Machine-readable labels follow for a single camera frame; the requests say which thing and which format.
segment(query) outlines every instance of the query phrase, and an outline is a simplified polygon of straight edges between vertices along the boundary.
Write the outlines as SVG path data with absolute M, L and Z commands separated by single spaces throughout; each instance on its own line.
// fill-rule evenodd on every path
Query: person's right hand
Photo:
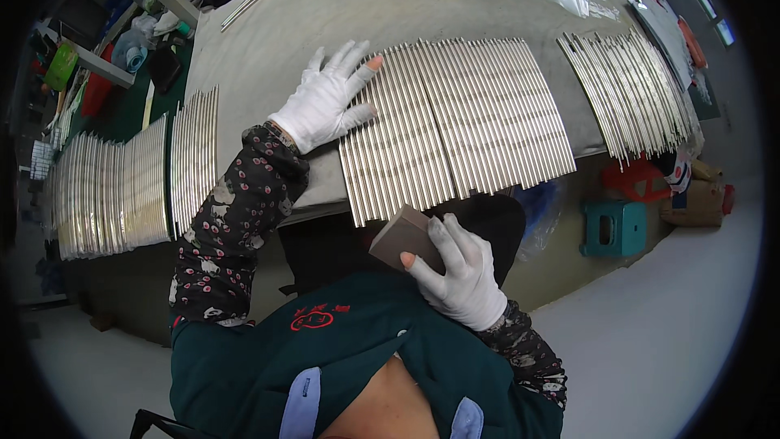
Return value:
M 462 228 L 454 214 L 428 220 L 428 236 L 442 254 L 446 274 L 436 273 L 419 256 L 401 253 L 401 263 L 417 280 L 420 293 L 443 315 L 482 332 L 498 322 L 506 296 L 493 277 L 490 243 Z

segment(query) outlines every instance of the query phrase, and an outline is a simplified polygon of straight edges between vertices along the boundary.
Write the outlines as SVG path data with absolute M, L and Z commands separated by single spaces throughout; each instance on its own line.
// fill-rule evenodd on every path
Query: gray table surface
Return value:
M 220 85 L 219 172 L 238 152 L 241 132 L 264 122 L 295 92 L 317 47 L 332 54 L 347 39 L 368 39 L 379 50 L 418 38 L 522 37 L 547 80 L 574 155 L 603 152 L 590 104 L 555 40 L 562 33 L 628 33 L 635 24 L 625 0 L 608 0 L 621 11 L 621 21 L 580 18 L 549 0 L 260 0 L 220 33 L 221 22 L 241 1 L 200 16 L 187 79 L 187 98 L 195 89 Z M 336 144 L 308 158 L 310 186 L 295 208 L 308 214 L 318 207 L 343 211 L 346 187 Z

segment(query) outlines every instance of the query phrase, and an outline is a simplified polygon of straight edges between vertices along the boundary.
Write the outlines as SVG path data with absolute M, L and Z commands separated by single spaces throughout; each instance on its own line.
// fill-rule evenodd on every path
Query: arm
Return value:
M 493 277 L 490 243 L 463 229 L 451 213 L 444 222 L 428 221 L 428 236 L 442 254 L 445 275 L 425 261 L 401 253 L 404 268 L 417 280 L 420 293 L 443 315 L 471 328 L 512 366 L 515 382 L 541 393 L 561 409 L 566 406 L 566 376 L 561 360 L 531 329 L 531 317 L 507 300 Z
M 288 144 L 268 127 L 244 133 L 243 148 L 181 239 L 169 297 L 177 316 L 228 327 L 247 318 L 258 249 L 308 183 L 309 164 Z
M 381 66 L 376 57 L 355 71 L 368 46 L 349 41 L 325 67 L 317 50 L 285 106 L 244 132 L 241 151 L 181 239 L 169 295 L 174 327 L 182 319 L 226 327 L 246 320 L 257 250 L 307 187 L 309 165 L 298 154 L 376 113 L 367 104 L 346 109 Z
M 531 316 L 521 311 L 517 302 L 508 300 L 498 321 L 477 336 L 509 361 L 518 385 L 566 408 L 566 375 L 561 360 L 531 328 Z

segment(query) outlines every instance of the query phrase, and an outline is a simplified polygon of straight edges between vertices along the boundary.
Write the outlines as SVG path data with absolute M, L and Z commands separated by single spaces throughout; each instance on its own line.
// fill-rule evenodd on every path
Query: blue plastic bag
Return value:
M 565 184 L 563 178 L 557 178 L 527 190 L 515 189 L 515 200 L 522 204 L 526 213 L 526 229 L 522 233 L 520 248 L 517 249 L 520 261 L 528 261 L 547 246 L 561 216 L 566 195 Z

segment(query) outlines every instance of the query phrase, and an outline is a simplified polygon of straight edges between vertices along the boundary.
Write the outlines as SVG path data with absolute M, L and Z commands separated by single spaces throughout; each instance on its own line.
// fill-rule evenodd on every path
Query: light blue collar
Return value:
M 312 439 L 320 410 L 320 369 L 301 371 L 290 385 L 279 439 Z M 480 439 L 484 415 L 473 400 L 463 397 L 453 419 L 450 439 Z

